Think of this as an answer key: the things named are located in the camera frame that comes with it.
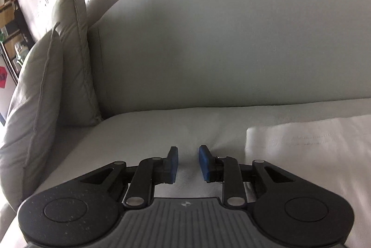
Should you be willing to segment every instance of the pillow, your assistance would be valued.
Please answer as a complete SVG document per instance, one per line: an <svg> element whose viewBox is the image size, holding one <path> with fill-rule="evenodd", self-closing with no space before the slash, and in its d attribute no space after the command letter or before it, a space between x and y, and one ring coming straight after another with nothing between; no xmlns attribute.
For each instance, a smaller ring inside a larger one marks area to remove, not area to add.
<svg viewBox="0 0 371 248"><path fill-rule="evenodd" d="M54 141L62 73L62 43L54 28L27 55L5 123L0 183L14 210L39 185Z"/></svg>
<svg viewBox="0 0 371 248"><path fill-rule="evenodd" d="M52 13L64 54L63 86L59 123L95 126L101 121L93 87L84 0L57 0Z"/></svg>

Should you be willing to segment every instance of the red paper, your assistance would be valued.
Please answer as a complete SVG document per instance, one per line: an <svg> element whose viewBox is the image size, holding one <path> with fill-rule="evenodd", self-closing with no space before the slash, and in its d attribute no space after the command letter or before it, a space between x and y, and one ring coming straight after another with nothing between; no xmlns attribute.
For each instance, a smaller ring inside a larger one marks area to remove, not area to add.
<svg viewBox="0 0 371 248"><path fill-rule="evenodd" d="M0 67L0 88L5 88L7 76L8 76L8 72L6 72L5 67Z"/></svg>

